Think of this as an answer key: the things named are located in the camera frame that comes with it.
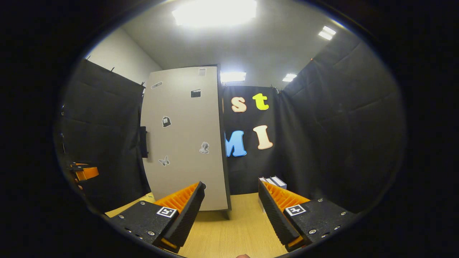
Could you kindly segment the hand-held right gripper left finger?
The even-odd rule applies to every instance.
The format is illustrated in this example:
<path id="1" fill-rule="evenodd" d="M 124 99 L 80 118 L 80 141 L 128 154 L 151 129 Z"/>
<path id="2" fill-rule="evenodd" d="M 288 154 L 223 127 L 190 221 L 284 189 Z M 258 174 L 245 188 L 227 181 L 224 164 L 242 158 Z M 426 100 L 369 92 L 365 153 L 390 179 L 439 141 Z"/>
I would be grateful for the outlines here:
<path id="1" fill-rule="evenodd" d="M 143 242 L 178 253 L 188 239 L 204 198 L 205 184 L 199 181 L 154 203 L 138 201 L 108 220 Z"/>

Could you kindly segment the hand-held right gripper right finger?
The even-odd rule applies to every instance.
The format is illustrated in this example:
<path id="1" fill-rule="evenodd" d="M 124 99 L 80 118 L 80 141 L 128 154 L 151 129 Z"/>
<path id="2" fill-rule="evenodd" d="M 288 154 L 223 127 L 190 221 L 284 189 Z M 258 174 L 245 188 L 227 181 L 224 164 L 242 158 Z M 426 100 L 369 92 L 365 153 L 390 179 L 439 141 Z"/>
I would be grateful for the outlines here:
<path id="1" fill-rule="evenodd" d="M 350 226 L 357 217 L 326 198 L 308 199 L 259 180 L 259 200 L 288 252 L 323 241 Z"/>

